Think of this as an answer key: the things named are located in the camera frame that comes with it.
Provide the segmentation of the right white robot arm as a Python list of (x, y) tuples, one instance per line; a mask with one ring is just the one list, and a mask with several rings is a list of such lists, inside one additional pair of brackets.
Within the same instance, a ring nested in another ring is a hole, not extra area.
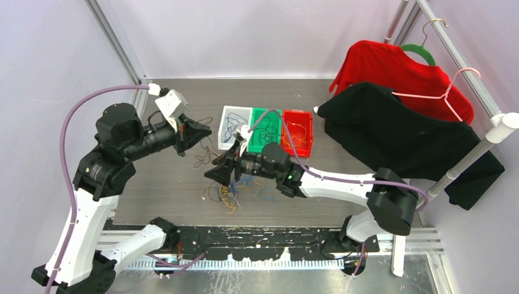
[(260, 153), (241, 151), (236, 143), (213, 164), (204, 177), (224, 186), (246, 174), (275, 181), (277, 190), (290, 198), (331, 198), (364, 206), (364, 212), (343, 223), (339, 238), (346, 251), (356, 251), (379, 233), (411, 232), (417, 193), (387, 168), (363, 175), (324, 172), (292, 161), (278, 143), (267, 144)]

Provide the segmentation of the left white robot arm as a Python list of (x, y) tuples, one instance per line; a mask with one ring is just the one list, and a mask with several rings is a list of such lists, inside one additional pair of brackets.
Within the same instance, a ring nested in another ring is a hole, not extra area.
[(156, 250), (177, 249), (180, 234), (170, 221), (156, 217), (133, 236), (99, 250), (97, 244), (111, 210), (116, 206), (127, 181), (135, 174), (134, 161), (173, 147), (180, 156), (211, 129), (186, 115), (179, 117), (180, 128), (168, 122), (144, 126), (136, 109), (128, 103), (109, 106), (95, 126), (97, 146), (80, 161), (73, 178), (75, 205), (48, 263), (33, 269), (38, 284), (51, 284), (58, 293), (105, 293), (116, 276), (142, 256)]

